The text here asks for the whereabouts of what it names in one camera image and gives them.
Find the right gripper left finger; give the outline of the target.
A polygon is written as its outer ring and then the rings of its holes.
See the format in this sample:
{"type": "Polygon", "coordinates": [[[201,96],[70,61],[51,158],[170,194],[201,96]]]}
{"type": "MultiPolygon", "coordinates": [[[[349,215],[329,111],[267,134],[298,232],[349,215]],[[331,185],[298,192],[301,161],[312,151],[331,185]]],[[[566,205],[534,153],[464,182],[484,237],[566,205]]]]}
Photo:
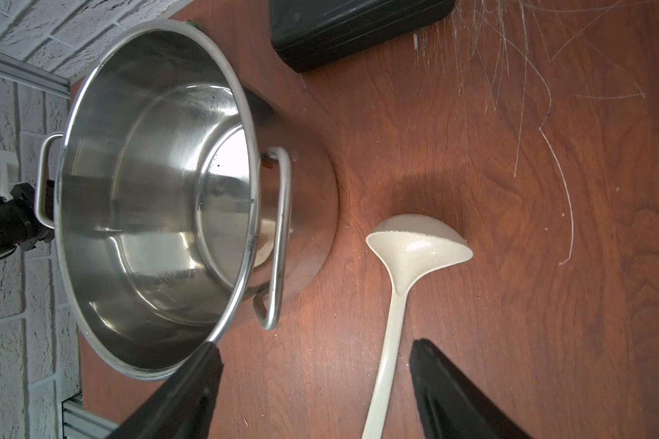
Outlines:
{"type": "Polygon", "coordinates": [[[223,362],[206,341],[115,431],[111,438],[206,438],[216,406],[223,362]]]}

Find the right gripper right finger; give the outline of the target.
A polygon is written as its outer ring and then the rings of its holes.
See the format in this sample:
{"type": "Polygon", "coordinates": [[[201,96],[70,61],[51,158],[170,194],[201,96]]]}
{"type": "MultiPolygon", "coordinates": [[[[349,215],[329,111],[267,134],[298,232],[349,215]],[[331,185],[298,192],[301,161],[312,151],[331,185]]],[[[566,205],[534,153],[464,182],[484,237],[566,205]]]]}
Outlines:
{"type": "Polygon", "coordinates": [[[416,340],[409,367],[426,438],[527,438],[439,348],[416,340]]]}

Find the cream plastic ladle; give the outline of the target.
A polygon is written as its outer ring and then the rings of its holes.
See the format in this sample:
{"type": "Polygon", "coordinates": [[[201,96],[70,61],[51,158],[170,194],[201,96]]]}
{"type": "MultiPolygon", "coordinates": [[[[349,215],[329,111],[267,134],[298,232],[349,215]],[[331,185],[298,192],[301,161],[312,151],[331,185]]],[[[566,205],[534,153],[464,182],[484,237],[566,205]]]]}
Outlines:
{"type": "Polygon", "coordinates": [[[409,291],[423,276],[473,257],[473,251],[446,223],[418,214],[404,214],[381,222],[366,244],[383,263],[392,290],[386,334],[364,438],[380,438],[392,392],[409,291]]]}

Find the stainless steel pot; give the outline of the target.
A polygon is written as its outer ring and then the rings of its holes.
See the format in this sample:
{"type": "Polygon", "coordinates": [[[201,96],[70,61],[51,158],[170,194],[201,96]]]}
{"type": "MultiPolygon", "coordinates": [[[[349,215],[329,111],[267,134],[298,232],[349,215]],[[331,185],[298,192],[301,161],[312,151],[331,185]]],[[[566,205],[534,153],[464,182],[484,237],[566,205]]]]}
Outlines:
{"type": "Polygon", "coordinates": [[[79,328],[116,371],[165,380],[240,318],[278,325],[320,272],[339,197],[325,146],[171,19],[132,27],[82,83],[34,213],[79,328]]]}

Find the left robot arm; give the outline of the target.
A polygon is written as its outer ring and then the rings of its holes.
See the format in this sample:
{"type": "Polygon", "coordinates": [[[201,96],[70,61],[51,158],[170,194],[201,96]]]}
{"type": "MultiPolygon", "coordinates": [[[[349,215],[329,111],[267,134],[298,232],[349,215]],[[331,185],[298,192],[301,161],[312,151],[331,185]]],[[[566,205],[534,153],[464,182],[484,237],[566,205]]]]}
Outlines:
{"type": "Polygon", "coordinates": [[[0,261],[17,249],[33,250],[37,243],[50,243],[54,230],[38,221],[34,206],[36,190],[29,183],[20,183],[10,192],[11,200],[0,198],[0,261]]]}

